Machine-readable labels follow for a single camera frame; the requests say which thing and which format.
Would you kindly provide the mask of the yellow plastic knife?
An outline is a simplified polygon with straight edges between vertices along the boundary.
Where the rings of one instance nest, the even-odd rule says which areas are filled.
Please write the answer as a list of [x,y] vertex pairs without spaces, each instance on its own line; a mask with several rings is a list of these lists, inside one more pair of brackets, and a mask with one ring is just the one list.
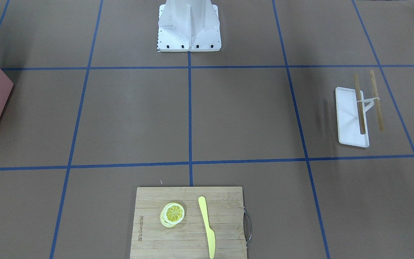
[[215,233],[213,229],[210,227],[206,198],[204,196],[200,196],[198,198],[198,204],[200,207],[203,223],[205,226],[207,243],[208,243],[209,259],[214,259],[215,253],[216,253],[216,237],[215,237]]

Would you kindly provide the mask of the yellow lemon slices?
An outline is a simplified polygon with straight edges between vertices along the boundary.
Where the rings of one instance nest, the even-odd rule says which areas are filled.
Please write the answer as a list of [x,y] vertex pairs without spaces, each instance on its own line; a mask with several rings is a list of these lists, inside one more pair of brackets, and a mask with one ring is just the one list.
[[166,228],[175,227],[185,216],[184,207],[176,202],[170,202],[164,206],[160,213],[160,222]]

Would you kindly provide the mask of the bamboo cutting board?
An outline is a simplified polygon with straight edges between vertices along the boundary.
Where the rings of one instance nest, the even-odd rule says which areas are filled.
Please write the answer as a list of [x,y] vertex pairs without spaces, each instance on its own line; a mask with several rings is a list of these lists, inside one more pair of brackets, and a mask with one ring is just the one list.
[[[198,198],[205,197],[215,234],[216,259],[246,259],[242,187],[138,187],[131,259],[208,259],[208,238]],[[166,227],[160,217],[169,203],[182,205],[184,218]]]

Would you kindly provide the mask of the white rectangular tray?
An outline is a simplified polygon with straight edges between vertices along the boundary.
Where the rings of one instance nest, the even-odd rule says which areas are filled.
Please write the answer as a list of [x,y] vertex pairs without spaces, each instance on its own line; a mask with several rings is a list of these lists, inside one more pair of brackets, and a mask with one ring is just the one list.
[[339,143],[367,148],[369,146],[368,128],[365,134],[361,134],[355,90],[337,87],[335,101]]

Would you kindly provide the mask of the wooden chopstick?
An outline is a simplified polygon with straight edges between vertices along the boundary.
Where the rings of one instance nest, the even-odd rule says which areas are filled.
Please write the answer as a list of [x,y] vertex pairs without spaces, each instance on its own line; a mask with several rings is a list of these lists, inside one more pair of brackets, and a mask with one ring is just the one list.
[[359,84],[359,77],[358,74],[354,74],[354,85],[355,85],[355,98],[356,98],[356,106],[358,110],[358,121],[359,121],[359,128],[360,128],[360,134],[365,135],[366,134],[366,123],[365,123],[365,115],[363,113],[363,102],[362,102],[362,95],[360,90],[360,84]]
[[374,70],[371,69],[369,71],[369,74],[370,74],[370,82],[371,82],[371,85],[372,85],[373,103],[374,103],[374,107],[375,107],[375,115],[376,115],[376,119],[377,119],[378,130],[380,132],[384,132],[384,130],[385,130],[384,119],[383,119],[383,115],[382,115],[380,99],[379,99],[379,96],[378,96],[378,87],[377,87],[377,83],[376,83],[376,79],[375,79]]

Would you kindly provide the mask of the white chopstick band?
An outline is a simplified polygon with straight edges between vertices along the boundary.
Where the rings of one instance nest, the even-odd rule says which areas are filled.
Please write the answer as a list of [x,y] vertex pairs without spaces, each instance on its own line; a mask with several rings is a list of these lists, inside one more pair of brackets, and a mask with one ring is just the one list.
[[379,100],[380,99],[378,97],[357,100],[356,104],[357,104],[358,112],[362,111],[363,113],[366,113],[368,110],[374,107],[375,102]]

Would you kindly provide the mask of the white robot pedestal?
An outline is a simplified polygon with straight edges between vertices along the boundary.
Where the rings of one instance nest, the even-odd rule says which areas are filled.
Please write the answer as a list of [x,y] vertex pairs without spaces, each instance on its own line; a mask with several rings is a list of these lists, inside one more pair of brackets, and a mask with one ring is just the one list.
[[219,9],[210,0],[167,0],[158,14],[158,51],[222,49]]

